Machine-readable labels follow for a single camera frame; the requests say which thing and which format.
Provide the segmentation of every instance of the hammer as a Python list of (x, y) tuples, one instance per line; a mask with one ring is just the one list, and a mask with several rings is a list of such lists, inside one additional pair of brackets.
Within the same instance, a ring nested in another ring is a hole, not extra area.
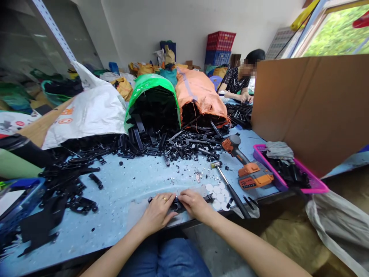
[(243, 205), (241, 199), (238, 197), (237, 193), (234, 191), (234, 189), (228, 183), (227, 178), (224, 176), (222, 170), (220, 169), (222, 164), (223, 163), (221, 161), (218, 161), (218, 162), (210, 164), (210, 166), (211, 166), (211, 168), (218, 169), (219, 174), (222, 176), (224, 182), (226, 183), (227, 189), (228, 189), (229, 193), (231, 194), (231, 196), (233, 197), (234, 201), (236, 202), (236, 205), (239, 208), (239, 210), (241, 211), (242, 215), (244, 216), (245, 219), (250, 219), (251, 216), (249, 215), (248, 211), (246, 210), (245, 206)]

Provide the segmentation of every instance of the blue basket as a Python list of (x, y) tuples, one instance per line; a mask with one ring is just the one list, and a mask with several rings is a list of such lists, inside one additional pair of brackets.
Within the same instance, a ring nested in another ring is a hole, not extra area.
[(206, 51), (205, 64), (222, 65), (229, 62), (231, 51)]
[(23, 218), (31, 214), (46, 191), (46, 187), (44, 186), (45, 178), (29, 178), (29, 180), (35, 180), (38, 184), (28, 189), (28, 194), (22, 202), (0, 221), (0, 242), (8, 233), (17, 229)]

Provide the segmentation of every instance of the window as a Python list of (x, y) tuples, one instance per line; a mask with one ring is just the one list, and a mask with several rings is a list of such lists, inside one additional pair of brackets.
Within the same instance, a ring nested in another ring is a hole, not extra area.
[(356, 1), (322, 11), (294, 57), (368, 54), (369, 27), (352, 27), (368, 10), (368, 1)]

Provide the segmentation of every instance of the floor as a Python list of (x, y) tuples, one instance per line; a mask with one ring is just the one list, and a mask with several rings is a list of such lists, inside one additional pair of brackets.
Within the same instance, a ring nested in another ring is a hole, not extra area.
[(196, 245), (213, 277), (254, 277), (249, 265), (211, 228), (200, 224), (184, 230)]

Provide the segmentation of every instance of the drill battery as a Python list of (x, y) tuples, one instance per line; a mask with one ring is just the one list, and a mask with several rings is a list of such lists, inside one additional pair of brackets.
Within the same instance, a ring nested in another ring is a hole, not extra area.
[(272, 172), (258, 161), (250, 162), (238, 170), (238, 183), (244, 190), (263, 187), (273, 180)]

